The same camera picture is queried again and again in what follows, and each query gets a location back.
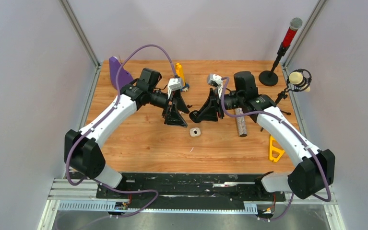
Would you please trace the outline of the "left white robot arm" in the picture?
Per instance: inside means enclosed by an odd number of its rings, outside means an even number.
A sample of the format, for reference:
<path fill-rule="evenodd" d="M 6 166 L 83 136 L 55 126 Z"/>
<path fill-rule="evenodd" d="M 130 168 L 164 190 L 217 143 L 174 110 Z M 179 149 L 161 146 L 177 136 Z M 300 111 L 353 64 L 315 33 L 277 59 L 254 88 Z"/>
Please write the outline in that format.
<path fill-rule="evenodd" d="M 187 127 L 181 112 L 189 113 L 181 89 L 182 78 L 175 76 L 168 81 L 167 92 L 156 89 L 161 73 L 144 68 L 138 79 L 124 85 L 114 101 L 91 123 L 79 131 L 73 129 L 65 134 L 64 162 L 88 179 L 97 180 L 109 186 L 109 192 L 116 198 L 124 197 L 127 185 L 122 174 L 106 164 L 101 151 L 104 143 L 124 120 L 141 107 L 150 104 L 162 108 L 164 124 Z"/>

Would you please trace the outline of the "black earbud charging case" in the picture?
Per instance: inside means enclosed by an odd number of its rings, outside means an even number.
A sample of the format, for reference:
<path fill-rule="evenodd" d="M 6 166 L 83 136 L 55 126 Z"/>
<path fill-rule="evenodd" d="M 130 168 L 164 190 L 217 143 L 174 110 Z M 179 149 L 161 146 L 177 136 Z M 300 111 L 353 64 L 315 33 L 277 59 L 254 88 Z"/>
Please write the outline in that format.
<path fill-rule="evenodd" d="M 194 123 L 199 123 L 200 119 L 199 119 L 199 111 L 198 110 L 194 110 L 192 112 L 189 113 L 189 118 L 191 119 L 192 122 Z"/>

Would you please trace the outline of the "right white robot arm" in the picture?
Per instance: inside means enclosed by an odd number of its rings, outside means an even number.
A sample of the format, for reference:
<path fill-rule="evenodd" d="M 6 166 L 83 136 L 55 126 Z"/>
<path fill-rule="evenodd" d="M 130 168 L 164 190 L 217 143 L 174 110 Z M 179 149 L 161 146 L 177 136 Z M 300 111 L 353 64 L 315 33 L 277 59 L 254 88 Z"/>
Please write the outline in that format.
<path fill-rule="evenodd" d="M 228 77 L 209 74 L 211 86 L 207 101 L 200 110 L 190 113 L 193 122 L 215 121 L 225 115 L 238 118 L 229 110 L 240 108 L 243 116 L 249 116 L 268 131 L 289 156 L 295 168 L 291 173 L 268 172 L 260 177 L 254 187 L 255 196 L 266 200 L 274 192 L 291 192 L 300 199 L 314 196 L 322 201 L 332 199 L 335 155 L 329 149 L 321 150 L 303 136 L 282 114 L 277 104 L 265 94 L 260 94 L 250 71 L 234 74 L 235 90 L 225 93 Z"/>

